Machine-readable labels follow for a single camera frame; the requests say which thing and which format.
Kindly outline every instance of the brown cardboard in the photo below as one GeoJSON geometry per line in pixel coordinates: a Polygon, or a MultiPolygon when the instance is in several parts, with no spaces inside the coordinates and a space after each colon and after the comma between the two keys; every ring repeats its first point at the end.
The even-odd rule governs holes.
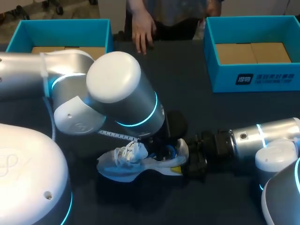
{"type": "Polygon", "coordinates": [[[105,47],[79,47],[79,49],[89,54],[94,60],[105,54],[105,47]]]}
{"type": "Polygon", "coordinates": [[[291,63],[282,43],[252,43],[258,63],[291,63]]]}
{"type": "Polygon", "coordinates": [[[64,50],[65,47],[33,47],[31,53],[50,53],[64,50]]]}
{"type": "Polygon", "coordinates": [[[216,44],[221,64],[256,64],[251,44],[216,44]]]}
{"type": "Polygon", "coordinates": [[[105,54],[105,47],[33,47],[31,53],[50,53],[64,49],[79,49],[89,54],[94,60],[105,54]]]}

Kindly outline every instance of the shoelace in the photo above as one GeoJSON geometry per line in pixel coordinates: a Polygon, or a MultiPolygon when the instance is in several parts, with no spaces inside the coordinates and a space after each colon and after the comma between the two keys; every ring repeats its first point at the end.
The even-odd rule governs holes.
{"type": "Polygon", "coordinates": [[[114,161],[116,165],[123,165],[124,163],[128,163],[127,155],[133,151],[131,146],[135,144],[135,142],[130,142],[126,147],[120,148],[118,151],[114,151],[114,161]]]}

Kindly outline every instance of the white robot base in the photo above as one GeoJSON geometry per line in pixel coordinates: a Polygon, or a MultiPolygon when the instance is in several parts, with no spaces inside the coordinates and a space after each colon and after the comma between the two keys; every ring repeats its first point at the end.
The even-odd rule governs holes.
{"type": "Polygon", "coordinates": [[[0,224],[66,225],[72,192],[66,159],[49,137],[0,124],[0,224]]]}

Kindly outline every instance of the blue box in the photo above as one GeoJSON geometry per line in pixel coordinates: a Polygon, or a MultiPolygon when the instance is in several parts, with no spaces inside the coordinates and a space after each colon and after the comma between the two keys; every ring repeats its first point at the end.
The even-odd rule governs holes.
{"type": "Polygon", "coordinates": [[[113,36],[108,19],[22,20],[6,52],[30,53],[35,46],[105,47],[113,51],[113,36]]]}
{"type": "Polygon", "coordinates": [[[213,92],[300,90],[300,24],[294,16],[209,17],[204,54],[213,92]],[[216,44],[277,42],[291,63],[224,65],[216,49],[216,44]]]}

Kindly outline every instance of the logo on box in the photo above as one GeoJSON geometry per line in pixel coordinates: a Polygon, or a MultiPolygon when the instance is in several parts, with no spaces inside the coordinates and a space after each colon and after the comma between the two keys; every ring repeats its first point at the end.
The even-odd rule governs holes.
{"type": "Polygon", "coordinates": [[[247,85],[251,84],[253,74],[239,74],[236,79],[235,85],[247,85]]]}

